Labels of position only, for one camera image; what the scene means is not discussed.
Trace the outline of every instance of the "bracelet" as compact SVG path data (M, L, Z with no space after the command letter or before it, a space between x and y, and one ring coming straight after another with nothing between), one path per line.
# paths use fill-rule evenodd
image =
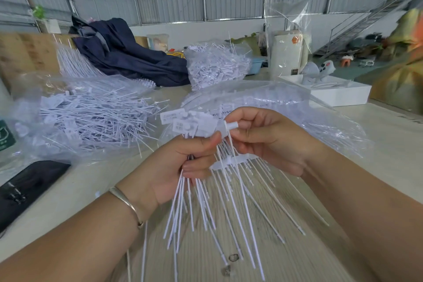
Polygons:
M120 199L123 203L128 205L134 211L135 217L136 217L137 223L138 223L138 229L140 230L141 227L143 227L144 222L142 220L140 220L140 217L138 216L137 211L135 210L134 206L129 201L129 199L125 196L125 194L122 193L122 191L115 186L111 187L109 189L109 192L112 193L114 196L116 196L118 199Z

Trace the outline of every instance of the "blue plastic tub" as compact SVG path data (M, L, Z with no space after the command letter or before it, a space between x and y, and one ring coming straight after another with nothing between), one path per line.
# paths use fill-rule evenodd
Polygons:
M252 59L251 69L247 75L257 75L258 72L260 71L260 68L262 67L263 61L265 60L266 60L266 57L254 57Z

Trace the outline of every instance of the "white wall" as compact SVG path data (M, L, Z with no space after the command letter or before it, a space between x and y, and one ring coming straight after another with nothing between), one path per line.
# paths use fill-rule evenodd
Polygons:
M363 32L363 36L372 32L382 32L384 36L395 29L396 22L404 12L396 12L382 18L372 27ZM310 31L312 36L311 50L314 52L329 41L330 31L337 24L341 26L352 23L354 19L363 16L363 14L333 14L333 15L311 15ZM204 23L175 23L159 24L148 26L131 27L135 36L145 36L154 33L167 33L169 35L169 48L182 48L189 44L209 39L229 39L240 38L245 35L251 35L253 32L263 30L264 19L248 20L227 20L227 21L208 21Z

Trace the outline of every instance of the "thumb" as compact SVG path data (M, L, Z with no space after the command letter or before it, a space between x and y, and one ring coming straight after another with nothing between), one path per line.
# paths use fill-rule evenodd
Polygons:
M255 127L249 129L235 128L230 131L230 135L238 141L245 143L272 143L275 137L272 135L269 126Z
M181 154L196 154L213 149L221 141L222 135L219 131L206 138L194 137L190 139L184 139L182 137L179 137L179 140L176 141L176 150Z

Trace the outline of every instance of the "wooden table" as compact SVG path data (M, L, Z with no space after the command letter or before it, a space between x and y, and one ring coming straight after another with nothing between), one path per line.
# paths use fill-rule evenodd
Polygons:
M189 87L163 89L165 95L171 95L169 98L172 98L174 103L180 101L188 91ZM418 118L391 111L373 103L337 109L360 123L368 137L375 142L373 152L367 158L355 162L405 194L423 202L421 194L423 189L422 122ZM7 258L75 214L94 200L97 191L105 192L139 163L140 157L133 156L73 167L9 227L0 239L0 260ZM330 223L329 227L320 222L283 176L277 176L275 179L277 186L275 191L281 202L307 235L301 235L273 202L263 186L258 185L257 180L254 180L256 185L251 188L251 193L286 239L286 244L282 244L257 209L249 204L266 280L377 281L363 258L354 251L342 230L304 182L290 178ZM212 192L211 207L217 223L216 235L228 257L236 253L235 244L226 224L217 192L212 189L214 183L209 182L208 185L211 188L209 191ZM235 189L235 194L237 200L241 200L239 190ZM173 252L171 249L166 250L166 241L162 239L169 208L168 204L162 206L149 220L145 281L174 280ZM227 270L222 271L223 261L212 235L204 231L202 227L199 209L195 203L195 218L198 222L195 232L191 232L187 221L183 226L186 230L183 231L183 241L177 257L179 282L261 280L258 268L253 270L251 267L233 208L228 207L228 209L245 259L230 263L230 277L224 276ZM142 244L143 232L140 232L138 239L131 247L132 281L140 280ZM124 259L117 265L109 280L127 281Z

